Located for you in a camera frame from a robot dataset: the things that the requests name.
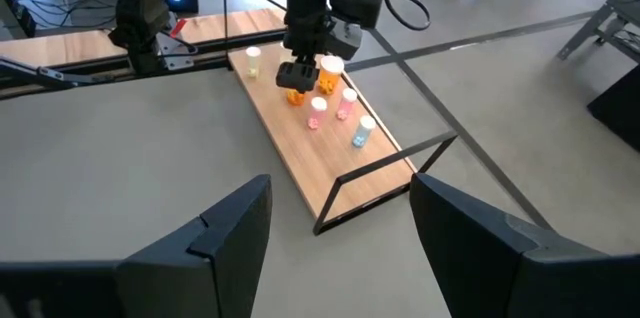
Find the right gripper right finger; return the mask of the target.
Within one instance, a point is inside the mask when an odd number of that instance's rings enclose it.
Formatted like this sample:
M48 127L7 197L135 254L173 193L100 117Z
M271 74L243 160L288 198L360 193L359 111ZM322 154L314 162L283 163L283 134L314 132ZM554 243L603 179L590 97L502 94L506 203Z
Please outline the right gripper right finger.
M600 252L423 173L409 200L452 318L640 318L640 254Z

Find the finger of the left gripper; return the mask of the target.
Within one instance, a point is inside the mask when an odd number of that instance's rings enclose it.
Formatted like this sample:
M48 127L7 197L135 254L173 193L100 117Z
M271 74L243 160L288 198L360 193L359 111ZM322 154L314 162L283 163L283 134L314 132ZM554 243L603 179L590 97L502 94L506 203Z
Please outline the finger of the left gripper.
M299 74L295 63L282 62L276 73L276 85L280 88L298 89Z
M316 67L316 63L302 62L300 74L301 78L298 85L298 91L300 93L312 91L319 77L319 69Z

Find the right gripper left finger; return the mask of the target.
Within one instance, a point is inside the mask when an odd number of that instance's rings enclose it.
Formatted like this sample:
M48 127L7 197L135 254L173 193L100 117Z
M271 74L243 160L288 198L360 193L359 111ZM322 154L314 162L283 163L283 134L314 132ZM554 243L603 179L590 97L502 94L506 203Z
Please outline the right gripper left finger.
M270 236L260 174L122 260L0 263L0 318L251 318Z

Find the pink pill bottle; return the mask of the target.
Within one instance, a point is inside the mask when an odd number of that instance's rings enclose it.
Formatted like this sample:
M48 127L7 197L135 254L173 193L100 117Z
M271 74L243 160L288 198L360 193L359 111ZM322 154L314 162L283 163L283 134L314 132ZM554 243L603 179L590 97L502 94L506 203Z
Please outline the pink pill bottle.
M327 101L322 97L314 97L310 103L310 113L307 119L307 126L311 130L317 130L325 113L327 111L328 104Z
M345 88L341 93L341 100L336 111L336 118L346 120L358 99L357 92L352 88Z

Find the small clear pill bottle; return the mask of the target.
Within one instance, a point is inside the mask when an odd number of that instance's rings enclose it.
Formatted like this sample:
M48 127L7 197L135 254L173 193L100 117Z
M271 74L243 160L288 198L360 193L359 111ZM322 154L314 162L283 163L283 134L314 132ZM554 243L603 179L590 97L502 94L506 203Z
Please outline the small clear pill bottle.
M250 78L257 78L260 70L261 49L250 46L245 50L247 57L247 74Z

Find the blue pill bottle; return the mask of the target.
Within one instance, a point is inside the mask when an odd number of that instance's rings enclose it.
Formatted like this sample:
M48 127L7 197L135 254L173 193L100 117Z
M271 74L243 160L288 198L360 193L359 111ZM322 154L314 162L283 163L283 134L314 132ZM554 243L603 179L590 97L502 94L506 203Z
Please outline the blue pill bottle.
M376 127L377 123L373 117L369 115L361 116L359 125L352 138L352 145L356 148L364 147Z

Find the grey table mat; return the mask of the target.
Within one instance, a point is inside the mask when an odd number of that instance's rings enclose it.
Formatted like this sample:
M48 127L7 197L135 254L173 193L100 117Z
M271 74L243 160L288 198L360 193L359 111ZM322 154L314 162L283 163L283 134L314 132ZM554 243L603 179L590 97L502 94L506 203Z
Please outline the grey table mat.
M322 235L220 69L0 101L0 262L124 259L272 178L252 318L449 318L399 197Z

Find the black cabinet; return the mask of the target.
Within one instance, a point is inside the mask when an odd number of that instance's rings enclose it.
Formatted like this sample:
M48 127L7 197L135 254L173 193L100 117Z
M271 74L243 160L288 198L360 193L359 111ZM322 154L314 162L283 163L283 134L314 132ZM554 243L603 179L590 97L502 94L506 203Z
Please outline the black cabinet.
M587 109L640 153L640 64L591 101Z

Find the black aluminium rig frame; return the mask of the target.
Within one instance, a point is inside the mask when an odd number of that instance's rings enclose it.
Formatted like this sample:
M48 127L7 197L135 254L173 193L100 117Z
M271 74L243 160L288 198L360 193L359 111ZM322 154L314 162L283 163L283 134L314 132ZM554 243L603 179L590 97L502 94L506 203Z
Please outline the black aluminium rig frame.
M184 55L182 63L165 62L148 73L136 73L125 55L49 67L0 58L0 101L72 88L229 68L230 50L275 43L283 38L284 32L280 28L199 42L195 45L197 51Z

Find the wooden shelf with black frame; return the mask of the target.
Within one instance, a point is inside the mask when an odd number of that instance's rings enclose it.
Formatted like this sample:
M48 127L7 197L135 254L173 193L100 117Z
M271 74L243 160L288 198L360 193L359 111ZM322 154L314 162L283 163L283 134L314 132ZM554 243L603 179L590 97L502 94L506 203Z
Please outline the wooden shelf with black frame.
M426 172L455 141L456 133L449 130L401 148L362 94L358 94L346 120L335 116L339 95L327 97L328 108L320 127L309 129L310 104L290 105L284 91L275 84L279 61L285 53L280 41L251 45L261 49L257 78L247 74L245 50L250 46L230 50L228 58L311 211L314 234L404 194L417 171L411 156L424 150L432 152L420 169ZM365 146L356 148L352 138L363 115L373 117L377 127Z

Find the grey metal desk frame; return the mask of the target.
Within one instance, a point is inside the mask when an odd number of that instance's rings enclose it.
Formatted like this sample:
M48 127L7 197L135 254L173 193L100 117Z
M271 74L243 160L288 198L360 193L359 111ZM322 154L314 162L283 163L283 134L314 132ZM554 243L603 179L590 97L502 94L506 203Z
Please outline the grey metal desk frame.
M595 36L598 44L608 43L640 64L640 42L635 43L632 37L620 36L627 24L640 29L640 0L606 0L563 46L557 57L565 60L584 42Z

